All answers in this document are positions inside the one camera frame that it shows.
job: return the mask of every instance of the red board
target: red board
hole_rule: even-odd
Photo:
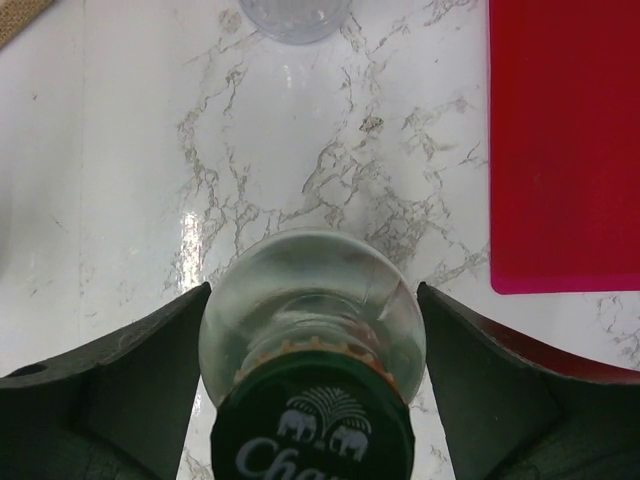
[[[490,0],[499,293],[640,290],[640,0]]]

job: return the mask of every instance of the bottle cap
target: bottle cap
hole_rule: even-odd
[[[216,478],[410,479],[409,408],[387,379],[347,355],[303,351],[252,370],[218,409]]]

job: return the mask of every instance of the marble table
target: marble table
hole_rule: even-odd
[[[351,232],[481,313],[640,369],[637,293],[488,276],[483,0],[356,0],[289,47],[232,0],[65,0],[0,51],[0,375],[215,284],[268,234]],[[429,379],[414,478],[453,478]],[[211,479],[202,388],[178,478]]]

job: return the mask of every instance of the red tray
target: red tray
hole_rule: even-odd
[[[640,0],[490,0],[491,278],[640,290]]]

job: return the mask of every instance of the clear glass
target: clear glass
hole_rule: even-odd
[[[340,27],[349,0],[240,0],[247,16],[275,40],[304,44]]]
[[[283,345],[346,346],[373,356],[407,403],[424,374],[424,323],[413,292],[384,255],[333,231],[271,236],[215,285],[199,346],[213,403],[222,402],[238,372],[281,354]]]

